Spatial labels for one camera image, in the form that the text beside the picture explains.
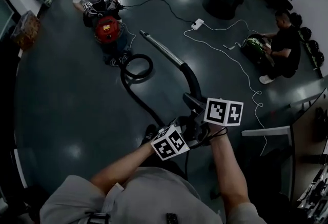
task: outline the power strip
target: power strip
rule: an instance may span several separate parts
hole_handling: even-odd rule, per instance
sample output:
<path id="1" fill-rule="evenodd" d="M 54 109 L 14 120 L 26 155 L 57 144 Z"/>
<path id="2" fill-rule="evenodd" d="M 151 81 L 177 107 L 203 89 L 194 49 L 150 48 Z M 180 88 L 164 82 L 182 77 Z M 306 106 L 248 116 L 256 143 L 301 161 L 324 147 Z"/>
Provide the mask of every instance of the power strip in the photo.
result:
<path id="1" fill-rule="evenodd" d="M 204 21 L 202 19 L 198 19 L 195 24 L 191 25 L 191 28 L 194 29 L 195 31 L 198 30 L 199 27 L 201 27 L 201 25 L 204 23 Z"/>

